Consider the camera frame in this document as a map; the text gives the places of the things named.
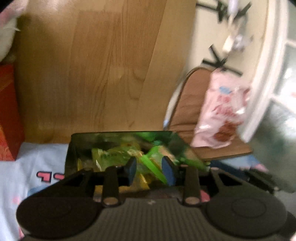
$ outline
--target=round black disc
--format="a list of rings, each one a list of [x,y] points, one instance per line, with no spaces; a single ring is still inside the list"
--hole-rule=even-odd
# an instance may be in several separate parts
[[[99,209],[91,198],[31,197],[18,207],[17,220],[30,236],[61,239],[88,228]]]
[[[279,231],[286,222],[287,211],[274,196],[216,196],[207,203],[206,213],[222,231],[244,238],[266,237]]]

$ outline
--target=orange box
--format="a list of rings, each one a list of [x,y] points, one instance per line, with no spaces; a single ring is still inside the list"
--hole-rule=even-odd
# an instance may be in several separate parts
[[[0,66],[0,161],[15,161],[24,141],[12,65]]]

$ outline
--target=white wall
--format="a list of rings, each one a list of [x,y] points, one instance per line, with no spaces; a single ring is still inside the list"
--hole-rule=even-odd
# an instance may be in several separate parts
[[[241,0],[240,6],[247,5],[248,0]],[[246,81],[252,81],[255,69],[261,53],[262,43],[266,27],[268,0],[251,0],[252,6],[248,10],[249,21],[246,35],[254,36],[253,42],[243,53],[235,53],[230,56],[226,65],[244,73]],[[215,0],[199,0],[217,6]],[[218,24],[217,14],[205,8],[198,7],[195,15],[192,47],[189,54],[186,72],[200,65],[203,58],[212,59],[208,48],[214,44],[217,51],[222,55],[223,44],[228,37],[227,22]]]

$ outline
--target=light blue fabric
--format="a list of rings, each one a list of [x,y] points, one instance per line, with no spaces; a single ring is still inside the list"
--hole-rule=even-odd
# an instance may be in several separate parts
[[[20,239],[15,217],[18,204],[58,181],[54,174],[64,173],[67,147],[66,144],[23,143],[15,162],[0,161],[0,241]]]

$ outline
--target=snack bag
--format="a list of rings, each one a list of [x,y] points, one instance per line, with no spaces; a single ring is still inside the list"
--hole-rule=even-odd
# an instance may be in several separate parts
[[[237,127],[244,122],[249,92],[242,78],[215,70],[191,146],[214,149],[228,146],[235,137]]]

